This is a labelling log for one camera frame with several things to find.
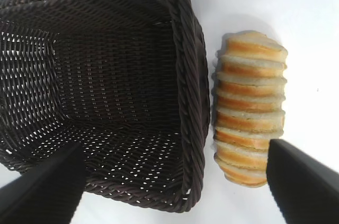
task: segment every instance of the dark brown wicker basket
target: dark brown wicker basket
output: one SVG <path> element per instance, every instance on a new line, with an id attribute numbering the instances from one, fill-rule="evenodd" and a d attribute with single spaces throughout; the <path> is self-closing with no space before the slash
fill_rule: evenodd
<path id="1" fill-rule="evenodd" d="M 189 211 L 209 124 L 190 0 L 0 1 L 0 162 L 24 173 L 81 142 L 86 191 Z"/>

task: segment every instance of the golden crust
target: golden crust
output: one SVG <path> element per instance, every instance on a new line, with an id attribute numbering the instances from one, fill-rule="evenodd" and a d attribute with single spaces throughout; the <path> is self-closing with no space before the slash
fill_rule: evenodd
<path id="1" fill-rule="evenodd" d="M 250 111 L 252 113 L 273 112 L 281 108 L 281 102 L 258 103 L 242 100 L 235 100 L 218 96 L 218 105 L 233 110 Z"/>
<path id="2" fill-rule="evenodd" d="M 222 65 L 224 73 L 240 76 L 240 77 L 253 77 L 253 78 L 270 78 L 282 77 L 284 68 L 260 68 L 253 66 L 246 66 L 242 64 L 226 62 Z"/>
<path id="3" fill-rule="evenodd" d="M 275 85 L 241 85 L 236 83 L 230 83 L 225 81 L 219 81 L 219 88 L 227 93 L 253 96 L 253 97 L 267 97 L 283 94 L 284 86 Z"/>

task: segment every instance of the white surface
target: white surface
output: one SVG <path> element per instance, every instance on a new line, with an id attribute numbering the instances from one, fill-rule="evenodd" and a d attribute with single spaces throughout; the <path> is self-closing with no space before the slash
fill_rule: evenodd
<path id="1" fill-rule="evenodd" d="M 210 76 L 225 33 L 261 31 L 288 49 L 284 139 L 339 171 L 337 1 L 192 0 L 192 4 L 203 26 Z M 284 223 L 267 185 L 247 189 L 228 182 L 213 161 L 213 153 L 210 133 L 202 198 L 188 213 L 142 209 L 84 193 L 72 223 Z M 0 186 L 15 177 L 16 173 L 0 166 Z"/>

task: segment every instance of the bread slice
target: bread slice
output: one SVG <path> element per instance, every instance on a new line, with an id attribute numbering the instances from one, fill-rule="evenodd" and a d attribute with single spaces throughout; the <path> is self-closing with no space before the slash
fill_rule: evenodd
<path id="1" fill-rule="evenodd" d="M 220 81 L 230 82 L 240 85 L 253 85 L 253 86 L 277 86 L 285 85 L 287 80 L 284 77 L 271 77 L 271 78 L 252 78 L 252 77 L 239 77 L 232 74 L 218 72 L 217 77 Z"/>
<path id="2" fill-rule="evenodd" d="M 225 143 L 252 147 L 258 150 L 268 150 L 270 140 L 278 139 L 282 135 L 283 130 L 253 133 L 216 126 L 215 139 Z"/>
<path id="3" fill-rule="evenodd" d="M 217 125 L 235 130 L 269 132 L 282 130 L 285 112 L 248 113 L 217 108 Z"/>
<path id="4" fill-rule="evenodd" d="M 281 62 L 255 60 L 242 57 L 221 56 L 222 71 L 226 74 L 252 77 L 270 78 L 282 77 L 286 65 Z"/>
<path id="5" fill-rule="evenodd" d="M 227 40 L 226 54 L 285 63 L 287 50 L 263 34 L 244 33 L 236 34 Z"/>
<path id="6" fill-rule="evenodd" d="M 233 110 L 249 112 L 273 112 L 281 109 L 281 104 L 285 100 L 284 95 L 253 97 L 246 95 L 232 94 L 217 90 L 218 105 Z"/>
<path id="7" fill-rule="evenodd" d="M 217 155 L 224 162 L 236 167 L 266 169 L 267 150 L 242 147 L 215 140 Z"/>
<path id="8" fill-rule="evenodd" d="M 267 183 L 266 170 L 238 168 L 222 161 L 217 155 L 215 161 L 224 171 L 225 177 L 234 183 L 247 187 L 260 187 Z"/>
<path id="9" fill-rule="evenodd" d="M 227 81 L 219 81 L 219 89 L 230 94 L 267 97 L 284 94 L 284 84 L 281 85 L 242 85 Z"/>

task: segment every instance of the white table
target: white table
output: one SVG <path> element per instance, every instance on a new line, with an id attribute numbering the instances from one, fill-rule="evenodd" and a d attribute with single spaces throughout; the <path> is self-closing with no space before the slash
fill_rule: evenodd
<path id="1" fill-rule="evenodd" d="M 283 108 L 284 139 L 339 171 L 339 0 L 192 0 L 203 26 L 209 78 L 222 36 L 257 30 L 280 41 L 288 50 L 288 79 Z M 175 214 L 132 207 L 84 193 L 74 224 L 235 223 L 280 224 L 284 219 L 266 185 L 247 189 L 225 180 L 213 161 L 210 131 L 206 147 L 204 189 L 188 213 Z M 0 166 L 0 186 L 18 177 Z"/>

